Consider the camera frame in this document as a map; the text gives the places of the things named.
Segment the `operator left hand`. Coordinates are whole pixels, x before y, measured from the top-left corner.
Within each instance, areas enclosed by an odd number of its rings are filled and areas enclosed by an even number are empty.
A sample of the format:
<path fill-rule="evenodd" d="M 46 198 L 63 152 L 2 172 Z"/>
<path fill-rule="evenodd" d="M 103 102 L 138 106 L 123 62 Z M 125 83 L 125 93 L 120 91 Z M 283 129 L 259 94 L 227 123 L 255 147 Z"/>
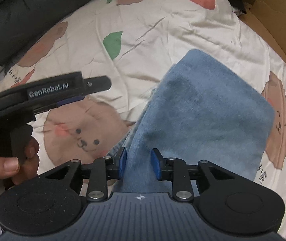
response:
<path fill-rule="evenodd" d="M 40 161 L 37 155 L 39 148 L 38 142 L 34 138 L 31 138 L 25 147 L 26 160 L 22 165 L 19 164 L 16 157 L 0 157 L 0 180 L 12 179 L 13 183 L 18 185 L 25 180 L 37 176 Z"/>

